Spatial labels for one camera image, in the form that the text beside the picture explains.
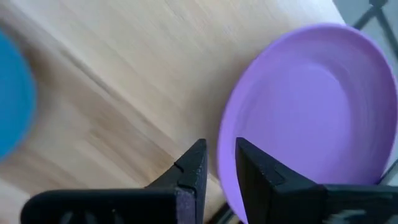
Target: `purple bowl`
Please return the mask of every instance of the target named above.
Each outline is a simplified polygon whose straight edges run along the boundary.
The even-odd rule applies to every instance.
[[[375,184],[396,126],[394,76],[372,41],[338,24],[285,34],[252,62],[226,106],[218,138],[226,199],[247,223],[236,137],[319,184]]]

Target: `wooden table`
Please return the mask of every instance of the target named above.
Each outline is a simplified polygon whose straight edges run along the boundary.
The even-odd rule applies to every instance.
[[[208,140],[206,219],[224,203],[218,125],[242,71],[289,30],[342,19],[332,0],[3,0],[38,108],[0,163],[0,223],[48,189],[134,188]]]

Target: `blue object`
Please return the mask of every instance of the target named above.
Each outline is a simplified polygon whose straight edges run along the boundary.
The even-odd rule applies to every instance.
[[[35,85],[17,47],[0,32],[0,160],[24,138],[35,110]]]

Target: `wooden surface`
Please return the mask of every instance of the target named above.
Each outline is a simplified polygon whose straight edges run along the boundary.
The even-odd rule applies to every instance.
[[[38,108],[0,163],[0,223],[44,190],[143,187],[198,138],[208,219],[224,202],[215,148],[233,85],[269,42],[317,22],[343,22],[331,0],[1,1]]]

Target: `wood grain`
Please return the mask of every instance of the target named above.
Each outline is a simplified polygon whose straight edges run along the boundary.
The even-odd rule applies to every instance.
[[[269,42],[317,22],[343,22],[331,0],[1,1],[38,108],[0,163],[0,210],[14,205],[0,222],[48,189],[143,187],[198,138],[210,147],[209,219],[224,202],[215,147],[233,85]]]

